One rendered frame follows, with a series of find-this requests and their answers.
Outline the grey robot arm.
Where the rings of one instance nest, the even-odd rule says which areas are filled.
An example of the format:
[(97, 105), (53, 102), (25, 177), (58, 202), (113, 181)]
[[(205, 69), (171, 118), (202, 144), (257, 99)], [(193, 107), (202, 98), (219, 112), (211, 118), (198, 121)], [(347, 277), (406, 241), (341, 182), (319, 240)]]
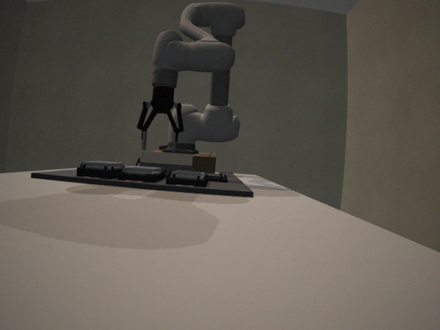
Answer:
[[(176, 31), (159, 34), (153, 51), (153, 87), (176, 88), (178, 72), (211, 72), (210, 104), (204, 114), (191, 104), (182, 104), (184, 132), (178, 134), (176, 152), (172, 152), (174, 130), (170, 122), (169, 143), (159, 146), (162, 152), (194, 155), (199, 153), (195, 141), (229, 142), (238, 137), (240, 122), (228, 105), (228, 94), (235, 60), (232, 37), (244, 25), (245, 10), (238, 5), (192, 3), (182, 12), (179, 27), (195, 43), (183, 42)], [(212, 35), (198, 27), (210, 27)]]

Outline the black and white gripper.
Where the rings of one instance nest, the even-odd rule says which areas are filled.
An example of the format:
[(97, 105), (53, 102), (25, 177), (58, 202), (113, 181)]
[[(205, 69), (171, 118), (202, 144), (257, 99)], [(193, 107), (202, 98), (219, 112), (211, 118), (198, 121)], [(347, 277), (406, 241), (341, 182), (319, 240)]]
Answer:
[[(152, 101), (143, 102), (143, 110), (137, 125), (137, 128), (142, 130), (142, 150), (146, 150), (147, 129), (152, 123), (153, 118), (157, 115), (157, 113), (165, 113), (168, 115), (168, 118), (174, 130), (172, 152), (176, 151), (176, 142), (178, 140), (178, 133), (184, 131), (184, 127), (183, 127), (182, 113), (181, 113), (182, 105), (181, 103), (174, 103), (173, 98), (174, 98), (174, 89), (172, 87), (156, 86), (153, 88)], [(144, 120), (150, 105), (152, 106), (153, 110), (144, 124)], [(179, 129), (177, 128), (171, 113), (171, 109), (174, 106), (177, 110)]]

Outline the white button panel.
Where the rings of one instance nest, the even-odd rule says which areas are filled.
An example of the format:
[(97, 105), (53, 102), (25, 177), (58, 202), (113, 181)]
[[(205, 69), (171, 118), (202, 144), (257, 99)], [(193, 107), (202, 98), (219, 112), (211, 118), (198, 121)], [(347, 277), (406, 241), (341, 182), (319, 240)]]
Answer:
[(136, 166), (158, 167), (162, 172), (193, 171), (193, 155), (178, 153), (159, 153), (142, 151), (141, 158), (138, 158)]

